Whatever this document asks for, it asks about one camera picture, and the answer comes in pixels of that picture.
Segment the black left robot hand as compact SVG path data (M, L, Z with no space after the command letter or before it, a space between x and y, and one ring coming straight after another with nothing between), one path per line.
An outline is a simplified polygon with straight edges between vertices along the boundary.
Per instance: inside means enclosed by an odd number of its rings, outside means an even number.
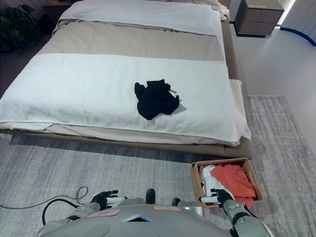
M100 192L92 197L90 203L98 203L100 210L116 207L127 199L127 197L124 196L119 197L118 193L118 190Z

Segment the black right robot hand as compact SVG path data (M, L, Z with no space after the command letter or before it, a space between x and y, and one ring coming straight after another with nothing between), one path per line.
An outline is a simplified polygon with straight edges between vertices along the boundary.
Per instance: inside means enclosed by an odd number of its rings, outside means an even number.
M210 196L200 197L199 201L223 204L227 200L234 200L234 197L224 189L210 189L210 192Z

